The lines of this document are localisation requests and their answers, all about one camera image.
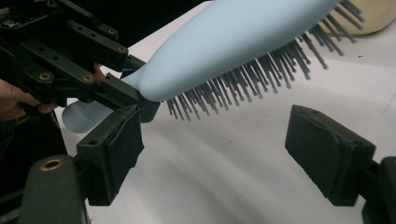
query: white table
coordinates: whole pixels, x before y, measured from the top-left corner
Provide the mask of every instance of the white table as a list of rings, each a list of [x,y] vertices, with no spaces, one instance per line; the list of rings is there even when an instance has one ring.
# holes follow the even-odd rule
[[[130,47],[130,53],[148,60],[205,6]],[[333,207],[284,148],[290,108],[314,108],[360,134],[377,146],[376,161],[395,156],[395,36],[396,22],[357,44],[344,40],[344,57],[322,49],[329,70],[315,62],[310,81],[296,75],[291,90],[283,87],[216,116],[175,120],[162,105],[155,120],[142,125],[145,149],[114,203],[89,207],[92,223],[361,224],[362,198],[355,207]],[[85,134],[63,125],[62,131],[75,154]]]

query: beige object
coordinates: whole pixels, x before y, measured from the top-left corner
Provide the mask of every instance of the beige object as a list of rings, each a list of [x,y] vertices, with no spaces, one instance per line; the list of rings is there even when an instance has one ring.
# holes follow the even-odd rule
[[[380,31],[396,18],[396,0],[349,0],[362,10],[361,16],[365,19],[364,29],[359,30],[341,16],[332,12],[352,35],[369,35]]]

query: light blue hairbrush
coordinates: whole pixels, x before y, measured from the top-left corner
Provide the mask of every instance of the light blue hairbrush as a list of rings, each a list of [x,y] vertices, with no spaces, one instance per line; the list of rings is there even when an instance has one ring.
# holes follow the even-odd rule
[[[354,41],[329,15],[333,10],[361,29],[361,12],[348,0],[216,0],[123,81],[150,101],[165,101],[177,118],[199,119],[200,108],[218,113],[218,107],[277,92],[282,82],[289,88],[298,68],[309,79],[310,62],[300,44],[308,45],[325,69],[313,40],[343,55],[321,28],[338,40],[342,34]],[[98,103],[76,102],[64,110],[64,124],[87,132],[110,112]]]

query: finger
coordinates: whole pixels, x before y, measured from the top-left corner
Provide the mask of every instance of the finger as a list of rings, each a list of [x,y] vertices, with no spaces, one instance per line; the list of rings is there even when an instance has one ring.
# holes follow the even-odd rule
[[[38,105],[37,101],[31,94],[21,91],[18,87],[11,85],[0,79],[0,99],[24,102],[29,105]]]
[[[2,111],[0,114],[0,122],[7,122],[13,119],[17,119],[25,115],[24,110],[18,104],[15,104],[7,111]]]
[[[38,112],[40,112],[42,114],[48,114],[49,112],[54,110],[56,107],[58,107],[58,106],[55,104],[52,104],[52,105],[40,104],[37,106],[37,110],[38,110]]]
[[[103,78],[105,78],[105,74],[103,74],[102,70],[100,69],[101,66],[101,64],[95,63],[95,76],[97,84],[100,84]]]

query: hairbrush bristle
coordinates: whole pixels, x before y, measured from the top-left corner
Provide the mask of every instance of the hairbrush bristle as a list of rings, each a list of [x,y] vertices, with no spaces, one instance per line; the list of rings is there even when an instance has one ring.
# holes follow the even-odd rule
[[[335,9],[335,12],[344,17],[348,22],[355,25],[358,29],[362,29],[361,11],[348,0],[343,0]],[[337,41],[341,41],[341,37],[346,36],[352,43],[355,39],[348,33],[346,29],[332,16],[326,16],[319,24],[297,36],[295,40],[286,46],[265,53],[248,63],[242,64],[235,69],[208,80],[206,83],[184,92],[170,100],[167,100],[170,114],[176,119],[191,120],[190,114],[194,113],[196,118],[200,118],[196,107],[201,107],[202,111],[210,116],[209,107],[216,114],[219,113],[219,107],[229,109],[229,105],[239,105],[239,101],[252,101],[252,96],[262,98],[263,91],[272,90],[277,93],[277,88],[282,86],[281,81],[286,87],[291,87],[290,82],[295,79],[294,75],[298,68],[303,72],[306,79],[310,79],[308,60],[300,47],[300,43],[305,43],[314,53],[318,61],[324,69],[328,65],[321,58],[318,50],[311,38],[315,39],[321,47],[326,47],[330,52],[336,51],[340,56],[344,55],[331,36]]]

